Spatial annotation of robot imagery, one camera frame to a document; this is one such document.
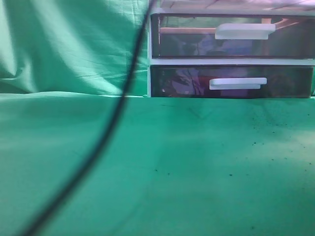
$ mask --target black cable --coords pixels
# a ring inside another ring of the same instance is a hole
[[[138,32],[136,39],[133,57],[129,72],[124,84],[124,89],[120,99],[118,100],[117,106],[113,112],[113,115],[107,125],[107,129],[104,129],[104,133],[101,135],[98,143],[94,147],[91,154],[86,158],[82,166],[77,170],[72,178],[68,181],[65,187],[56,195],[55,198],[44,208],[39,215],[28,225],[28,227],[19,234],[20,236],[34,236],[36,235],[44,225],[51,219],[54,213],[62,206],[63,202],[70,197],[74,190],[80,185],[84,178],[87,177],[88,173],[95,166],[96,162],[101,158],[101,155],[104,153],[104,150],[108,146],[109,140],[118,124],[118,121],[121,118],[122,111],[124,109],[126,94],[128,93],[131,82],[133,79],[133,73],[136,68],[137,59],[139,52],[142,46],[143,36],[146,29],[146,23],[148,21],[151,9],[157,0],[150,0],[149,7],[144,15],[142,26]]]

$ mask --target drawer handle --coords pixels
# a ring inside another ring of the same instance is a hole
[[[222,24],[216,29],[216,39],[266,40],[276,31],[274,24]]]
[[[228,89],[260,89],[267,84],[267,78],[224,78],[212,79],[209,82],[210,90]]]

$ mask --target green tablecloth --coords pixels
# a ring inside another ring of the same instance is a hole
[[[0,235],[78,167],[117,99],[0,95]],[[43,236],[314,236],[315,100],[130,98]]]

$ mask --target plastic drawer unit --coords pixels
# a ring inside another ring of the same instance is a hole
[[[148,45],[152,97],[308,98],[315,0],[162,0]]]

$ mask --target transparent drawer front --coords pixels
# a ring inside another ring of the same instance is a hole
[[[152,97],[308,98],[305,66],[151,66]]]
[[[153,58],[315,59],[315,18],[152,16]]]

